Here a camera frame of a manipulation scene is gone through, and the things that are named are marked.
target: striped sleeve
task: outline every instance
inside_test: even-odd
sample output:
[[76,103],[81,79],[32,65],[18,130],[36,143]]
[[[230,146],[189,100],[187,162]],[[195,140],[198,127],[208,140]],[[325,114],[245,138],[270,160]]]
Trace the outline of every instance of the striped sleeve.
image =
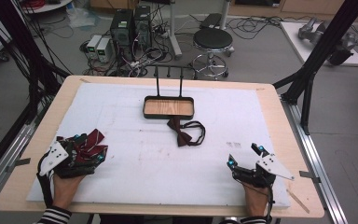
[[45,210],[37,224],[67,224],[72,213],[62,208],[51,206]]
[[247,217],[241,220],[241,224],[266,224],[265,217]]

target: hand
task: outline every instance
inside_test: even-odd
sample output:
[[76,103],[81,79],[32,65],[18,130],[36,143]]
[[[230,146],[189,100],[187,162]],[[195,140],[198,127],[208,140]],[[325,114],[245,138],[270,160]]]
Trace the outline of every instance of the hand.
[[255,188],[253,185],[242,183],[246,195],[246,209],[250,217],[263,217],[269,201],[267,188]]
[[72,200],[77,191],[77,187],[79,186],[82,179],[85,175],[77,176],[73,178],[61,179],[58,175],[53,176],[54,181],[54,200],[53,206],[60,207],[62,209],[67,210],[69,204],[71,204]]

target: wooden table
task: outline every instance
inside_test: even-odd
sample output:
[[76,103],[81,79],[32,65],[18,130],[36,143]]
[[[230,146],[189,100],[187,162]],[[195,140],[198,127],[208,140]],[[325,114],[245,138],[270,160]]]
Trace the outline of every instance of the wooden table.
[[[31,158],[30,164],[14,169],[0,193],[0,211],[44,211],[40,202],[27,202],[27,194],[34,182],[36,166],[54,138],[59,125],[71,105],[76,91],[82,83],[113,83],[120,85],[155,85],[153,78],[123,77],[83,77],[71,76],[63,83],[46,116],[37,128],[22,159]],[[177,87],[178,80],[161,79],[160,86]],[[254,90],[268,126],[268,132],[275,154],[295,176],[295,181],[285,180],[291,206],[285,209],[275,208],[275,217],[322,217],[324,210],[318,193],[309,178],[299,176],[299,171],[308,171],[302,158],[295,136],[285,116],[280,99],[272,85],[257,83],[234,83],[219,81],[186,80],[184,87],[202,87],[217,89]],[[244,217],[242,206],[210,205],[145,205],[114,203],[73,203],[70,210],[76,213],[145,214],[145,215],[181,215],[181,216],[222,216]]]

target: black stool seat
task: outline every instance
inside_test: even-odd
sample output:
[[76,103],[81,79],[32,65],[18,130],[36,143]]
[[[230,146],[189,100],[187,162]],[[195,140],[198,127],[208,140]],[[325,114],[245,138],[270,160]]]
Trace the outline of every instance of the black stool seat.
[[232,44],[232,36],[224,30],[205,28],[194,34],[194,43],[204,49],[225,49]]

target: aluminum rail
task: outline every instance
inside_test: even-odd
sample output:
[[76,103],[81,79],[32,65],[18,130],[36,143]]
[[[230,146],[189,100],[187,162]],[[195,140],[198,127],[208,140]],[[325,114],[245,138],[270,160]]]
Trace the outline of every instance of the aluminum rail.
[[333,222],[336,224],[347,224],[348,221],[345,218],[345,214],[342,211],[341,205],[339,204],[336,193],[334,192],[330,180],[327,176],[327,173],[324,169],[318,151],[316,150],[316,147],[313,144],[312,138],[310,137],[310,135],[307,135],[305,133],[304,129],[300,124],[301,111],[298,109],[297,105],[287,104],[287,107],[292,115],[292,119],[296,126],[296,130],[298,131],[298,137],[302,142],[303,145],[302,147],[307,155],[307,159],[313,171],[313,174],[315,175],[315,177],[319,177],[321,180],[321,182],[316,183],[316,185],[324,197],[324,202],[330,213],[330,217],[332,218]]
[[11,173],[16,160],[19,158],[34,135],[34,131],[36,130],[35,120],[36,119],[34,119],[30,124],[24,124],[22,126],[21,130],[16,135],[10,147],[0,160],[0,186],[5,177]]

